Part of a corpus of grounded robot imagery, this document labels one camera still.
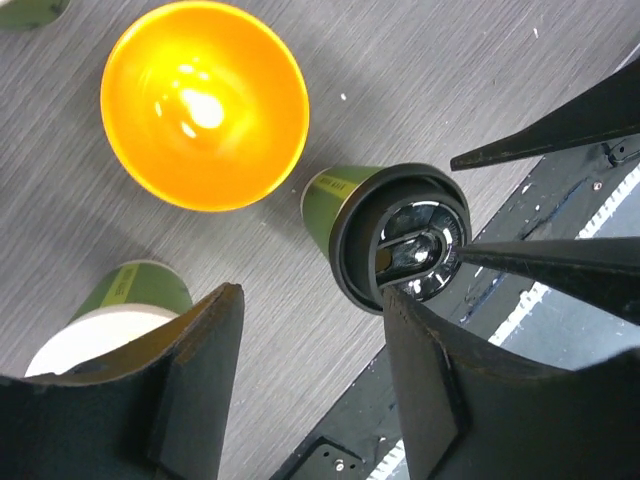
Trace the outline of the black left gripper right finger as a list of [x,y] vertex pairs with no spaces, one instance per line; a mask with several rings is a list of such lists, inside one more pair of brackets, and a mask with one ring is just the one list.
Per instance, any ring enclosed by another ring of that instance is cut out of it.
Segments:
[[565,370],[388,288],[383,320],[413,479],[635,479],[639,353]]

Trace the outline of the green paper cup taken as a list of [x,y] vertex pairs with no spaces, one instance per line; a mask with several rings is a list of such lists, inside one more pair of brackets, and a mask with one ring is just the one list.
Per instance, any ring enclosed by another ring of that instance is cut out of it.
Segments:
[[300,211],[307,232],[326,259],[330,237],[344,203],[368,178],[382,170],[371,166],[333,166],[316,174],[305,186]]

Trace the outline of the stack of green paper cups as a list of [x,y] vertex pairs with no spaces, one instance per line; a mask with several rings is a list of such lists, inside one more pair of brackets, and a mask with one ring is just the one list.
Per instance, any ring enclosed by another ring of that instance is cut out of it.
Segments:
[[2,30],[32,30],[56,21],[70,0],[1,0]]

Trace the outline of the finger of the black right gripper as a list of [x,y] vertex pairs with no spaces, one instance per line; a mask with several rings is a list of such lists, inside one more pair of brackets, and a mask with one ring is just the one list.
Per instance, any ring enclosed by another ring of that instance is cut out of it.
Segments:
[[591,238],[469,244],[464,263],[541,283],[639,323],[639,240]]
[[469,170],[602,143],[639,132],[639,76],[613,74],[523,130],[451,159]]

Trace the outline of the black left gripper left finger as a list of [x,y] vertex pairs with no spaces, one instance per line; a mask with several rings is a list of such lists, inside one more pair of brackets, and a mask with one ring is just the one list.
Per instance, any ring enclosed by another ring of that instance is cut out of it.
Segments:
[[5,479],[214,479],[244,323],[224,283],[187,313],[61,374],[1,380]]

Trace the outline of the black plastic coffee lid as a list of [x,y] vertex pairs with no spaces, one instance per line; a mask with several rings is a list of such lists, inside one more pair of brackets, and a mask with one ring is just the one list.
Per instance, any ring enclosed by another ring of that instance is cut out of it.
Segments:
[[329,262],[347,298],[379,315],[387,287],[421,303],[443,292],[460,268],[454,249],[470,237],[460,187],[433,166],[401,164],[357,182],[332,227]]

